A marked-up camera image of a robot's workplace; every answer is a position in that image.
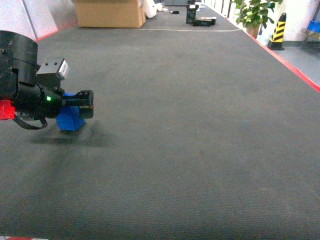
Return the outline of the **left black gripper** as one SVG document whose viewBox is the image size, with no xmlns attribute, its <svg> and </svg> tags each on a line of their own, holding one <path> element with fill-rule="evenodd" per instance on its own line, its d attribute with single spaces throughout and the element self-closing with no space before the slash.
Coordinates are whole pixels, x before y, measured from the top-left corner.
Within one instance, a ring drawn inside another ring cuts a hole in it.
<svg viewBox="0 0 320 240">
<path fill-rule="evenodd" d="M 94 92 L 81 90 L 75 95 L 63 95 L 61 88 L 49 88 L 40 84 L 19 83 L 13 98 L 13 106 L 18 113 L 35 118 L 54 119 L 63 107 L 77 107 L 80 119 L 94 117 Z"/>
</svg>

